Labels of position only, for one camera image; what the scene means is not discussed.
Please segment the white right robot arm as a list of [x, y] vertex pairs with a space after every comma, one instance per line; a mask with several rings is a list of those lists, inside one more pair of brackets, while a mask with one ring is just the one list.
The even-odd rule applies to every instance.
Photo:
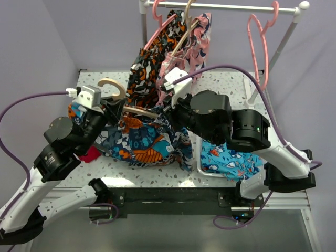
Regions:
[[266, 161], [262, 171], [237, 183], [237, 205], [246, 206], [267, 191], [292, 193], [316, 186], [307, 162], [311, 151], [289, 150], [257, 110], [233, 110], [227, 95], [210, 90], [184, 98], [167, 96], [163, 107], [176, 129], [185, 128], [212, 144], [225, 144], [229, 150], [252, 153]]

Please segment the blue orange patterned shorts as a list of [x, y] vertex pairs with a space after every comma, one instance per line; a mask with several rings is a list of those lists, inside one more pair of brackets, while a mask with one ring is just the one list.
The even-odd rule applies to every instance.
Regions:
[[181, 169], [192, 170], [193, 148], [188, 131], [174, 130], [162, 109], [151, 112], [152, 119], [125, 112], [115, 126], [107, 124], [92, 146], [102, 155], [127, 162], [129, 166], [146, 167], [177, 162]]

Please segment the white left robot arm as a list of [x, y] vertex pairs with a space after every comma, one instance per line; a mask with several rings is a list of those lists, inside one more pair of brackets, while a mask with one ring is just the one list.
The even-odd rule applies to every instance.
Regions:
[[109, 206], [109, 188], [100, 178], [54, 201], [43, 202], [47, 194], [63, 181], [88, 153], [107, 123], [117, 124], [124, 100], [100, 102], [98, 110], [88, 110], [85, 119], [75, 124], [68, 117], [55, 119], [44, 133], [48, 145], [35, 159], [28, 178], [13, 199], [1, 209], [1, 245], [25, 244], [36, 238], [56, 219], [85, 206]]

